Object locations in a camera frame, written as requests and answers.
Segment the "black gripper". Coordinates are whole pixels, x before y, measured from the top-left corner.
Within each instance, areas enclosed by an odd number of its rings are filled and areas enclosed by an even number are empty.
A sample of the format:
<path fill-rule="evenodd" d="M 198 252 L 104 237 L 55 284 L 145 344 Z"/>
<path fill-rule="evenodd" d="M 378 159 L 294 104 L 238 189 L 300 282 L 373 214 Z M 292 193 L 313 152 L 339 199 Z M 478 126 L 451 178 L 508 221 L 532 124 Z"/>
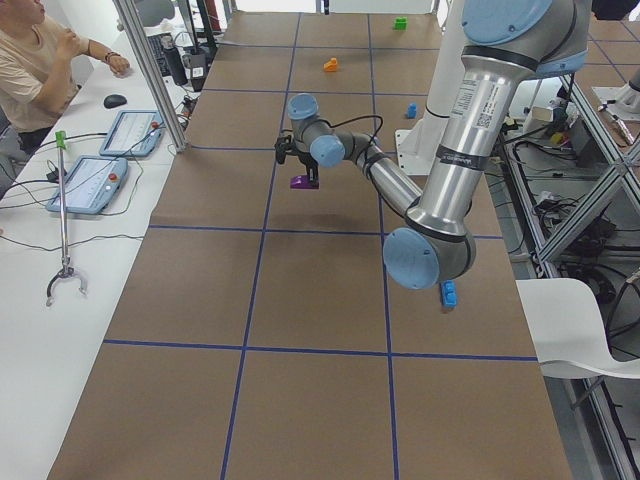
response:
<path fill-rule="evenodd" d="M 291 134 L 280 135 L 275 142 L 275 160 L 279 165 L 285 163 L 287 156 L 295 156 L 306 165 L 307 181 L 310 187 L 319 186 L 319 173 L 316 160 L 310 152 L 301 150 Z"/>

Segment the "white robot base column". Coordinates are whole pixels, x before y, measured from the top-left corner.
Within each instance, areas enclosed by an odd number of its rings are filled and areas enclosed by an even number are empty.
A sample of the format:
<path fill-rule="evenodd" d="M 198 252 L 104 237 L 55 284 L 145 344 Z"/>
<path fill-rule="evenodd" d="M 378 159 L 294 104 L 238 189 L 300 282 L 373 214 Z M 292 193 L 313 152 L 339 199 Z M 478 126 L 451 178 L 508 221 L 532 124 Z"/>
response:
<path fill-rule="evenodd" d="M 466 43 L 461 25 L 464 5 L 464 0 L 451 3 L 423 117 L 410 130 L 395 132 L 398 164 L 410 176 L 430 173 L 464 76 L 461 62 Z"/>

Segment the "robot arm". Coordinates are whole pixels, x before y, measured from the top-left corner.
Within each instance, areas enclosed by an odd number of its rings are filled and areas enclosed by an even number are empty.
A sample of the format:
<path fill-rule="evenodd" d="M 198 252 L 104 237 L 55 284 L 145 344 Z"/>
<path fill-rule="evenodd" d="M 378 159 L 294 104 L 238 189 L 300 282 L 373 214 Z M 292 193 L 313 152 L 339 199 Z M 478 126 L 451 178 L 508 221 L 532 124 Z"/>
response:
<path fill-rule="evenodd" d="M 275 143 L 275 158 L 295 155 L 311 172 L 353 162 L 405 220 L 383 246 L 387 272 L 408 289 L 427 289 L 466 273 L 475 240 L 464 224 L 474 191 L 519 84 L 573 73 L 584 64 L 589 1 L 455 1 L 441 49 L 463 73 L 445 88 L 452 100 L 424 187 L 418 187 L 373 136 L 340 131 L 319 114 L 314 96 L 291 98 L 292 131 Z"/>

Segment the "blue block near elbow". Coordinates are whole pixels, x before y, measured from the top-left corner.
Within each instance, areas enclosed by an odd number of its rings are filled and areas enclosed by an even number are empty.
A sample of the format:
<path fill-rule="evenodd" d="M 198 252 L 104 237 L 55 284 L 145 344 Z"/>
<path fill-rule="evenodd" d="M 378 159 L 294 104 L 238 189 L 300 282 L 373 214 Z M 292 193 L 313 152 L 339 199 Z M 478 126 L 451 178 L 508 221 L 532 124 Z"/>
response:
<path fill-rule="evenodd" d="M 439 284 L 441 305 L 453 309 L 458 305 L 458 292 L 454 280 L 446 280 Z"/>

